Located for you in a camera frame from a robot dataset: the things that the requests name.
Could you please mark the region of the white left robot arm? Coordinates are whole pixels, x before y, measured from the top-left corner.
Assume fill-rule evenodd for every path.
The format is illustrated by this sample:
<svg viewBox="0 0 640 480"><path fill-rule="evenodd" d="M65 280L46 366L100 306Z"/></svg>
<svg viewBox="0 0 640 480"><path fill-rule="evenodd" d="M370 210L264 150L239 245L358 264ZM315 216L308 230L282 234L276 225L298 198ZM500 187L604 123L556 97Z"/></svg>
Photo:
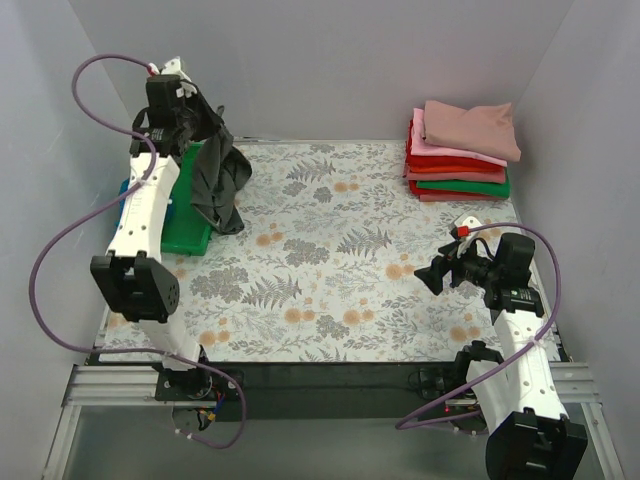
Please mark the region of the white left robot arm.
<svg viewBox="0 0 640 480"><path fill-rule="evenodd" d="M129 186L119 224L107 252L90 271L111 311L136 324L162 355L168 386L193 400L213 386L211 373L195 365L203 347L174 318L178 279L162 264L161 238L180 164L200 123L193 85L177 74L146 82L148 106L132 126Z"/></svg>

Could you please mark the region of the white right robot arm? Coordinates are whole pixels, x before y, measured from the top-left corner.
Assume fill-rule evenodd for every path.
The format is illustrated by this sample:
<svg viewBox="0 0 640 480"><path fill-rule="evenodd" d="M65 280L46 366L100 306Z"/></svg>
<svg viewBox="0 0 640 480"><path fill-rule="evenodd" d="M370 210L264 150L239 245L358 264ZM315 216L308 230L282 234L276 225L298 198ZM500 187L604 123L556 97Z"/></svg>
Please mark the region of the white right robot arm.
<svg viewBox="0 0 640 480"><path fill-rule="evenodd" d="M475 397L489 437L485 449L492 479L571 479L588 445L583 426L572 422L554 385L541 340L551 328L539 292L530 286L533 239L501 236L494 255L482 257L466 227L441 247L430 266L415 271L435 295L443 280L469 282L484 292L501 344L491 350L474 341L456 355L455 394Z"/></svg>

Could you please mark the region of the dark grey t shirt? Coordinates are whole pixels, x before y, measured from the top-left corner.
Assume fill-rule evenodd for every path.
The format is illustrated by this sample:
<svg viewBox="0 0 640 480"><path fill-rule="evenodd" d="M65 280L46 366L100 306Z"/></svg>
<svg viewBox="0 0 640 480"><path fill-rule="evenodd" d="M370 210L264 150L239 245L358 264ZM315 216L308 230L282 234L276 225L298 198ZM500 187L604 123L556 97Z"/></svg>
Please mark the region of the dark grey t shirt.
<svg viewBox="0 0 640 480"><path fill-rule="evenodd" d="M196 123L193 142L201 146L192 166L191 206L221 235L244 228L235 200L253 174L250 161L234 145L222 107L213 109L200 91L188 100Z"/></svg>

